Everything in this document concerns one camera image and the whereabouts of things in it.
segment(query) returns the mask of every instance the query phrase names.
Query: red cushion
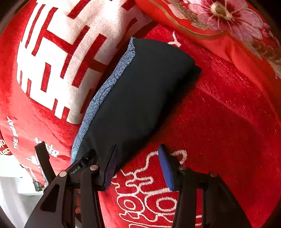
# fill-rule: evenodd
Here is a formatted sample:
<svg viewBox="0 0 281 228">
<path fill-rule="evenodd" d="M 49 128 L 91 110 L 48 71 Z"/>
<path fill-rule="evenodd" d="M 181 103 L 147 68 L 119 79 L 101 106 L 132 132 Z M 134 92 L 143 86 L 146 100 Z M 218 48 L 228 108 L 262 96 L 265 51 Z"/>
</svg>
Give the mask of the red cushion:
<svg viewBox="0 0 281 228">
<path fill-rule="evenodd" d="M 55 173 L 69 166 L 103 72 L 150 21 L 132 0 L 30 0 L 1 35 L 0 130 L 40 182 L 34 146 L 45 141 Z"/>
</svg>

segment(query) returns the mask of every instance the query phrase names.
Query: blue patterned fabric edge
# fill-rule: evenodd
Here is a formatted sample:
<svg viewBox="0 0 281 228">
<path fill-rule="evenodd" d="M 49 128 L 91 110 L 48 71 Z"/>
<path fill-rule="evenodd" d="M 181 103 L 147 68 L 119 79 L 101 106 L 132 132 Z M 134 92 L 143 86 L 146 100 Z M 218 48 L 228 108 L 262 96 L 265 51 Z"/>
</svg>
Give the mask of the blue patterned fabric edge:
<svg viewBox="0 0 281 228">
<path fill-rule="evenodd" d="M 128 65 L 132 62 L 133 58 L 135 57 L 135 47 L 133 44 L 133 39 L 134 38 L 131 37 L 127 51 L 120 59 L 111 76 L 106 80 L 106 82 L 102 85 L 102 87 L 98 90 L 98 92 L 90 102 L 86 110 L 85 116 L 83 118 L 81 127 L 75 137 L 72 146 L 71 163 L 75 161 L 82 140 L 85 137 L 89 126 L 92 120 L 94 119 L 95 115 L 97 114 L 100 106 L 104 102 L 111 89 L 117 83 L 118 79 L 122 76 L 124 70 L 128 67 Z"/>
</svg>

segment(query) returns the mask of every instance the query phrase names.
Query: gold trim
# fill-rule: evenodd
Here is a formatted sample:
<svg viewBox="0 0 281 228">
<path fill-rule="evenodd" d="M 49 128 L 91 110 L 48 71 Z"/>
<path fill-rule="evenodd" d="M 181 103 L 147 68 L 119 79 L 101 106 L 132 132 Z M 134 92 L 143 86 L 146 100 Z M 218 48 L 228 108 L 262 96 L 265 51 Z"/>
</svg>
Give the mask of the gold trim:
<svg viewBox="0 0 281 228">
<path fill-rule="evenodd" d="M 222 37 L 225 32 L 224 31 L 220 31 L 219 33 L 216 34 L 211 34 L 211 35 L 205 35 L 205 34 L 200 34 L 200 33 L 196 33 L 193 32 L 183 26 L 181 26 L 174 18 L 172 18 L 169 13 L 164 9 L 163 6 L 161 6 L 160 4 L 158 4 L 157 2 L 155 2 L 154 0 L 149 0 L 152 4 L 154 4 L 155 6 L 157 6 L 158 8 L 160 8 L 166 15 L 166 17 L 172 21 L 179 29 L 183 30 L 184 32 L 187 32 L 188 34 L 195 36 L 196 38 L 202 39 L 202 40 L 214 40 L 217 38 Z"/>
</svg>

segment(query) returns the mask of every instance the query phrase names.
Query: metal pivot screw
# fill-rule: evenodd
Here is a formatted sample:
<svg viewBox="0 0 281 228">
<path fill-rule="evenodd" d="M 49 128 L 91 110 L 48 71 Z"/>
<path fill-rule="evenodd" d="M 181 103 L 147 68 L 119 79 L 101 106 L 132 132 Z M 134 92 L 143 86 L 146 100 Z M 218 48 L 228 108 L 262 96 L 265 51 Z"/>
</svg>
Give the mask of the metal pivot screw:
<svg viewBox="0 0 281 228">
<path fill-rule="evenodd" d="M 66 175 L 67 175 L 67 172 L 66 172 L 66 171 L 60 172 L 60 177 L 65 177 Z"/>
<path fill-rule="evenodd" d="M 217 177 L 217 172 L 211 171 L 211 172 L 210 172 L 210 176 L 211 176 L 211 177 Z"/>
<path fill-rule="evenodd" d="M 179 169 L 180 169 L 180 170 L 186 170 L 186 169 L 187 169 L 187 166 L 186 166 L 186 165 L 180 165 L 180 166 L 179 166 Z"/>
<path fill-rule="evenodd" d="M 90 166 L 90 170 L 95 171 L 97 170 L 99 167 L 97 165 L 91 165 Z"/>
</svg>

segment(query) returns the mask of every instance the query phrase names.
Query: white wall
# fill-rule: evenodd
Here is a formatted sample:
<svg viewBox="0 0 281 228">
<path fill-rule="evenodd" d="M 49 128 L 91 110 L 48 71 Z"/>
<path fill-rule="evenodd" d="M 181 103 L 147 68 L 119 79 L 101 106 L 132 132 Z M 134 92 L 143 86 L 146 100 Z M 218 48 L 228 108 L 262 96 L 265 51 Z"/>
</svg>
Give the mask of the white wall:
<svg viewBox="0 0 281 228">
<path fill-rule="evenodd" d="M 0 205 L 16 228 L 24 228 L 42 195 L 14 155 L 0 155 Z"/>
</svg>

